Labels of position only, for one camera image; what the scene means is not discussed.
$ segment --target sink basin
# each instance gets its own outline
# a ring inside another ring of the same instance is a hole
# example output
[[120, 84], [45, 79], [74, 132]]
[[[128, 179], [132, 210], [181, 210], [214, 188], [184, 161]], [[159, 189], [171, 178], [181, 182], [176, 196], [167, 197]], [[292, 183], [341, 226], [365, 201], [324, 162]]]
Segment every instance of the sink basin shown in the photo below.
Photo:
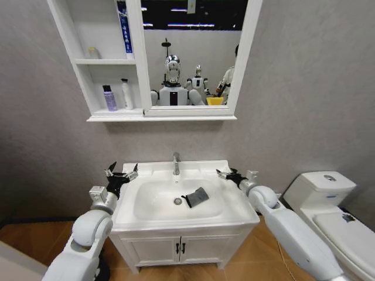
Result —
[[[130, 171], [134, 163], [124, 164]], [[226, 160], [138, 164], [138, 178], [121, 188], [112, 220], [112, 232], [179, 227], [253, 224], [258, 215], [232, 181], [219, 178], [216, 169], [229, 172]], [[190, 208], [184, 198], [203, 187], [209, 199]]]
[[[209, 200], [190, 209], [185, 199], [176, 205], [174, 200], [181, 195], [193, 193], [203, 187]], [[172, 181], [150, 181], [143, 183], [135, 198], [134, 215], [140, 220], [183, 220], [207, 218], [223, 211], [224, 200], [220, 190], [208, 179], [183, 179]]]

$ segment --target white bottle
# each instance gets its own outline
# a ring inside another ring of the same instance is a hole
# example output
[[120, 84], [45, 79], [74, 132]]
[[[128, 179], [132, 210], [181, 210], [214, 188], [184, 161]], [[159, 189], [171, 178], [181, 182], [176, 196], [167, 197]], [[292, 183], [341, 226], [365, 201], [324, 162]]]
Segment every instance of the white bottle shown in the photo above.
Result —
[[133, 109], [133, 101], [131, 100], [131, 96], [130, 96], [128, 80], [122, 78], [121, 81], [122, 81], [122, 91], [124, 92], [124, 98], [125, 98], [125, 109]]

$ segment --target person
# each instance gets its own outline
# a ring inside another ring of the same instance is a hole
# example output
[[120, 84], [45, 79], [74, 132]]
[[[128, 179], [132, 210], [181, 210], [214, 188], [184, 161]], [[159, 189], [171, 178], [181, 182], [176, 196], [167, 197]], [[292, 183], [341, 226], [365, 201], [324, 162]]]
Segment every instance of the person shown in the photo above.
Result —
[[[236, 50], [234, 51], [236, 54], [237, 58], [237, 52], [238, 52], [238, 45], [236, 47]], [[218, 97], [223, 97], [223, 102], [221, 105], [226, 105], [228, 101], [228, 96], [229, 96], [229, 91], [230, 91], [230, 86], [232, 83], [232, 78], [233, 78], [233, 71], [234, 71], [234, 66], [230, 67], [226, 72], [223, 77], [223, 79], [220, 81], [216, 88], [216, 93]]]

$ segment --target white toilet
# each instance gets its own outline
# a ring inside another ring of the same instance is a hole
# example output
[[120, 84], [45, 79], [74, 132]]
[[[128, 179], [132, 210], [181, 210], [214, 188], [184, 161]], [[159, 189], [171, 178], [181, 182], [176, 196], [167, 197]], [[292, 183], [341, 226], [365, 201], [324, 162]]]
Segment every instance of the white toilet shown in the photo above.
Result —
[[338, 172], [304, 173], [284, 199], [329, 245], [348, 277], [375, 281], [375, 233], [337, 207], [355, 187]]

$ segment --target toilet lid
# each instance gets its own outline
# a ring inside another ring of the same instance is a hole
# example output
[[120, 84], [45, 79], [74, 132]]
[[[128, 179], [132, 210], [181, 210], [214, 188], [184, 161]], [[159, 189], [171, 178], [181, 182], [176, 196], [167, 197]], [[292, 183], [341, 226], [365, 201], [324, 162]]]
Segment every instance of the toilet lid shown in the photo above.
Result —
[[375, 277], [375, 233], [346, 213], [316, 215], [321, 231], [360, 269]]

